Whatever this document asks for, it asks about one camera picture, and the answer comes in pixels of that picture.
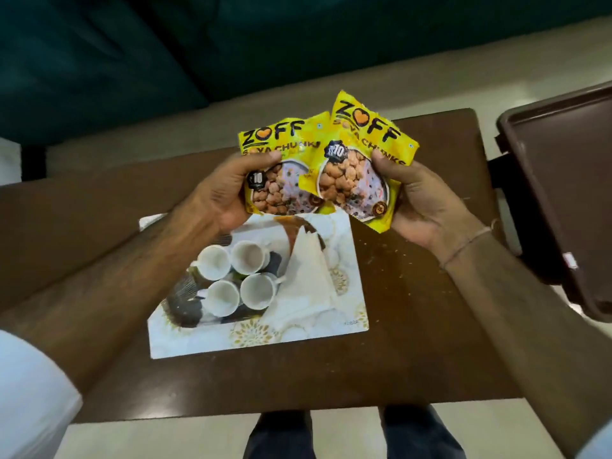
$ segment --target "person's left arm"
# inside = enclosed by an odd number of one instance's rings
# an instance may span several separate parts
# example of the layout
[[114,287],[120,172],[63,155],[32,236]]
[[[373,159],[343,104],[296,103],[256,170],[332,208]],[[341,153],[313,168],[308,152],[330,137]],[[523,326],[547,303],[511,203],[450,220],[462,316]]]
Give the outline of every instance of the person's left arm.
[[86,392],[198,253],[246,221],[245,175],[279,160],[279,152],[230,158],[164,219],[5,311],[0,330],[40,349]]

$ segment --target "folded napkin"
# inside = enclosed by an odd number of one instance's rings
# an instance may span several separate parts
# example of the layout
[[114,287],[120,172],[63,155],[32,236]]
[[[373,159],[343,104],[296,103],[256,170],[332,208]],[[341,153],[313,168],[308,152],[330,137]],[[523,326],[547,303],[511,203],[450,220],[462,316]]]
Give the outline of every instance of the folded napkin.
[[316,233],[300,228],[284,281],[261,324],[282,333],[292,325],[309,331],[318,314],[337,308],[338,295]]

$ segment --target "black badge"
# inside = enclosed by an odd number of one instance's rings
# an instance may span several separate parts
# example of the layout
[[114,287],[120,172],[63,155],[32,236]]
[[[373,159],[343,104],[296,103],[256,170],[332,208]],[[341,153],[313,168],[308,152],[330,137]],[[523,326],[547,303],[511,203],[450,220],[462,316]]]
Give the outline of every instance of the black badge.
[[247,184],[252,190],[263,190],[266,187],[266,173],[264,171],[252,171],[247,176]]
[[333,163],[340,164],[348,158],[348,150],[342,140],[332,140],[325,147],[325,157]]

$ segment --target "soya chunks packet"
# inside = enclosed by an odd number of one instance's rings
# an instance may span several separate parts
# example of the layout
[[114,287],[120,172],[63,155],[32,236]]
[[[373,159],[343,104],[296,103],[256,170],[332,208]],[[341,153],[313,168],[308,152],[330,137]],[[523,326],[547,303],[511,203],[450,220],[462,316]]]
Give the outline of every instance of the soya chunks packet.
[[407,165],[418,147],[391,121],[341,91],[321,145],[309,149],[309,171],[300,176],[299,187],[382,233],[391,227],[401,183],[376,173],[372,151]]
[[240,151],[264,153],[279,150],[279,164],[250,172],[244,182],[247,211],[256,214],[295,215],[335,209],[320,197],[299,188],[299,176],[308,173],[310,151],[322,145],[321,135],[329,124],[329,112],[309,119],[287,118],[275,124],[238,134]]

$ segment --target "cup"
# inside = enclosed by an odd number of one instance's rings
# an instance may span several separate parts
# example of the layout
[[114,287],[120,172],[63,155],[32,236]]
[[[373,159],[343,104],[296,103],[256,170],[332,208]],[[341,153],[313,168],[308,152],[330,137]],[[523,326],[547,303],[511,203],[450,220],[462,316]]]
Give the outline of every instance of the cup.
[[269,272],[249,275],[240,285],[242,302],[255,310],[267,308],[274,300],[279,284],[284,279],[284,277],[276,277],[276,275]]
[[228,280],[219,280],[205,290],[198,290],[196,295],[201,300],[202,307],[217,317],[227,317],[240,306],[240,290],[236,284]]
[[270,262],[270,249],[249,240],[238,242],[231,251],[231,265],[237,272],[250,275]]
[[197,267],[202,277],[208,280],[219,280],[229,274],[231,270],[229,253],[219,245],[205,247],[198,254],[197,261],[192,262],[192,265]]

